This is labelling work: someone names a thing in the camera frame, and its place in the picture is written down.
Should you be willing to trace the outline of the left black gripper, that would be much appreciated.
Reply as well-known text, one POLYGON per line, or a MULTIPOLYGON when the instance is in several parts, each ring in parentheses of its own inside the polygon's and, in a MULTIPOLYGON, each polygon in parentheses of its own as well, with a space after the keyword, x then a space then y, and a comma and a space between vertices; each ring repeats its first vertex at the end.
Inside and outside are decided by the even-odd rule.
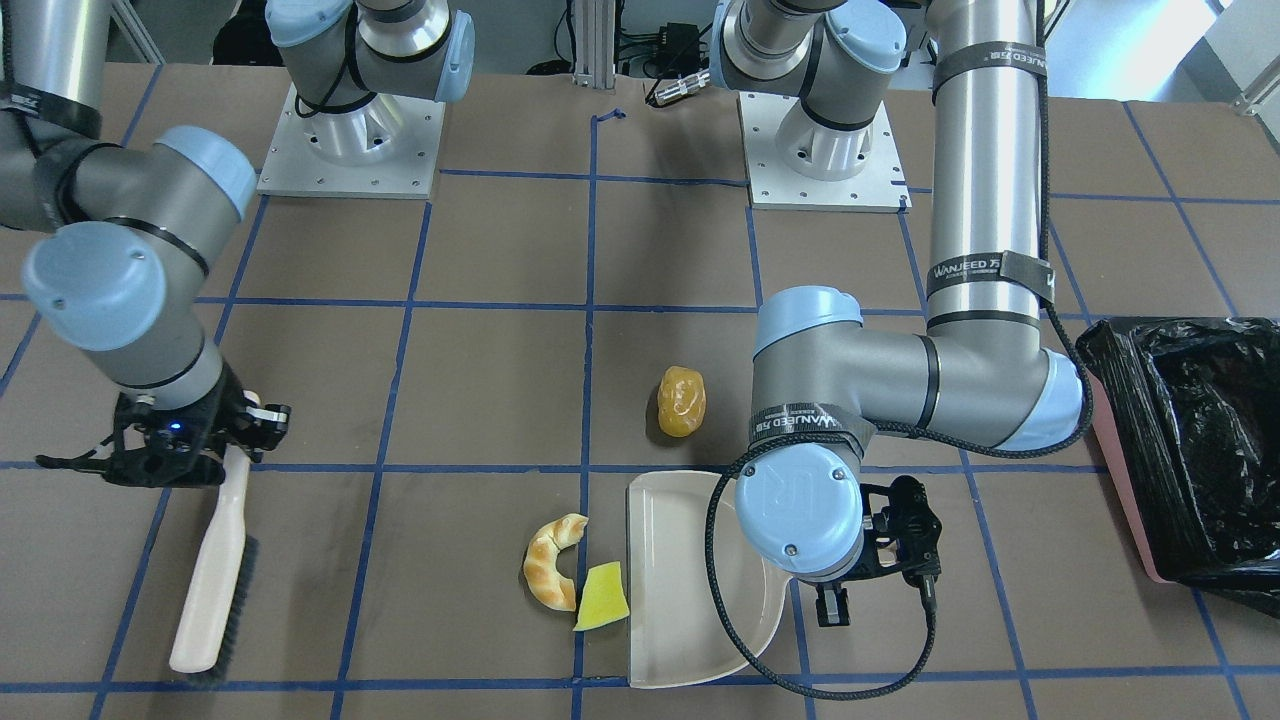
MULTIPOLYGON (((861 497, 887 498, 887 505, 864 519, 863 548, 850 582, 901 574, 918 589, 942 574, 938 542, 942 523, 932 511, 925 487, 915 477, 896 477, 884 486, 863 486, 861 497)), ((842 582, 824 582, 815 588, 815 619, 820 628, 849 626, 849 593, 842 582)))

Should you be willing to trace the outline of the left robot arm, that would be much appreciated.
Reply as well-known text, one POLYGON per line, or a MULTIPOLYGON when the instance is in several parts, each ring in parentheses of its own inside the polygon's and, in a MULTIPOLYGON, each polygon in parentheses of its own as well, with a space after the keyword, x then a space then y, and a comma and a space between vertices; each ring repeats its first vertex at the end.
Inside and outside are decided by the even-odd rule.
POLYGON ((882 1, 721 1, 716 85, 792 106, 782 163, 814 140, 861 169, 923 143, 925 183, 891 181, 868 215, 750 190, 756 329, 746 462, 718 498, 762 559, 814 587, 881 575, 863 478, 874 439, 1025 460, 1073 445, 1087 414, 1075 364, 1048 347, 1041 247, 1041 82, 1034 1, 928 1, 941 88, 890 109, 908 29, 882 1))

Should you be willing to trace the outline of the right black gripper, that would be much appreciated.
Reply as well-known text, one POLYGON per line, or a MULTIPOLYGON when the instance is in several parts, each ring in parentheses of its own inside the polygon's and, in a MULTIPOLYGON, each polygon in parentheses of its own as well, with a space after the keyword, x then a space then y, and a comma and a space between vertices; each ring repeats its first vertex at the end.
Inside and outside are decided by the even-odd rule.
POLYGON ((227 433, 241 409, 236 445, 251 462, 261 462, 287 437, 292 406, 243 401, 242 386, 228 365, 204 397, 183 407, 161 410, 118 395, 105 482, 146 488, 223 484, 227 433))

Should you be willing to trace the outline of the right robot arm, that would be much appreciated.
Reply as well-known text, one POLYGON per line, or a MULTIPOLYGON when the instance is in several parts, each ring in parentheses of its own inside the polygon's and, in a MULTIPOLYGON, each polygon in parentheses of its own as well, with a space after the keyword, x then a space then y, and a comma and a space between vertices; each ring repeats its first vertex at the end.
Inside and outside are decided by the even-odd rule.
MULTIPOLYGON (((360 120, 367 152, 397 137, 392 96, 463 97, 476 32, 445 1, 264 1, 262 27, 294 85, 294 114, 329 137, 360 120)), ((118 486, 223 486, 289 429, 285 405, 241 384, 193 301, 248 210, 256 174, 197 126, 146 150, 101 136, 105 1, 3 4, 3 224, 44 238, 22 268, 40 315, 119 389, 109 437, 44 468, 118 486)))

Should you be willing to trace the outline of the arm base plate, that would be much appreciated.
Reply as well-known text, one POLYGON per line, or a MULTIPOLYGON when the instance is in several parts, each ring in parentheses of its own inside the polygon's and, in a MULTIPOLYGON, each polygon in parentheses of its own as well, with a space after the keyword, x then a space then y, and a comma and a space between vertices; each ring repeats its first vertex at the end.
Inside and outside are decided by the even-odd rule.
POLYGON ((751 204, 756 209, 901 213, 911 204, 884 105, 869 126, 817 124, 795 97, 739 95, 751 204))
POLYGON ((262 164, 261 195, 429 199, 445 104, 379 94, 347 114, 302 118, 289 91, 262 164))

